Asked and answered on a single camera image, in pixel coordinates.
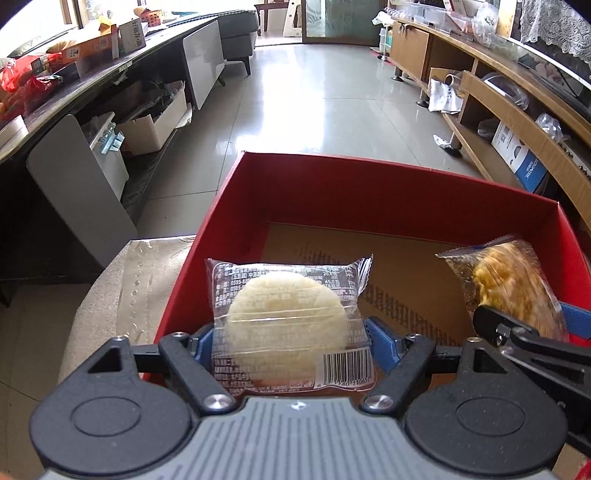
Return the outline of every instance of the window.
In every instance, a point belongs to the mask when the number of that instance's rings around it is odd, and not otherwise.
[[[104,15],[115,22],[127,21],[134,17],[138,0],[80,0],[80,14],[86,25],[90,20]]]
[[[0,29],[0,57],[8,56],[23,44],[32,47],[66,31],[75,23],[70,11],[67,0],[31,0]]]

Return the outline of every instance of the glass door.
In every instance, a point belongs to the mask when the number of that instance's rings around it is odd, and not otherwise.
[[[303,42],[378,45],[379,27],[371,21],[384,6],[384,0],[301,0]]]

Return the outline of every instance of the snack package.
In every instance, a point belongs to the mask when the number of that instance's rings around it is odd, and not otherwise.
[[[437,256],[462,280],[470,313],[487,305],[534,327],[543,337],[568,341],[560,304],[526,241],[508,236]]]
[[[235,265],[207,260],[212,367],[232,395],[375,383],[357,307],[372,258],[350,265]]]

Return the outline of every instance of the cardboard carton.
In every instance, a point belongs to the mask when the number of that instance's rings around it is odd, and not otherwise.
[[[111,30],[104,35],[64,48],[61,51],[61,55],[64,63],[67,64],[105,50],[111,50],[112,59],[119,58],[116,25],[111,25]]]
[[[346,264],[374,254],[364,316],[461,343],[472,335],[462,284],[435,253],[508,233],[532,245],[559,300],[591,307],[591,275],[552,200],[393,162],[243,153],[201,225],[156,340],[212,321],[207,258]]]
[[[420,333],[439,345],[461,345],[474,335],[461,284],[435,254],[457,245],[388,235],[273,224],[261,260],[268,263],[346,265],[374,255],[359,298],[364,318],[377,316],[400,334]]]
[[[530,193],[536,191],[548,170],[527,145],[503,122],[496,129],[492,146],[509,165],[525,189]]]
[[[134,18],[119,26],[119,48],[121,53],[131,53],[146,46],[145,28],[139,18]]]
[[[162,148],[187,110],[184,82],[174,82],[168,84],[168,86],[172,86],[176,90],[176,94],[172,103],[166,107],[166,110],[162,112],[156,121],[152,119],[151,115],[145,115],[117,125],[117,131],[123,132],[125,135],[125,141],[121,147],[122,150],[128,151],[133,155],[143,155],[157,152]],[[141,88],[138,88],[136,82],[119,95],[122,98],[128,98],[128,102],[135,102],[137,105],[141,99],[141,94]]]

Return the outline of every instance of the barcode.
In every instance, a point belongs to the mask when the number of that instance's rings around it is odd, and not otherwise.
[[[374,365],[369,347],[326,353],[318,367],[320,368],[316,371],[316,388],[325,385],[360,387],[371,383],[374,378]]]

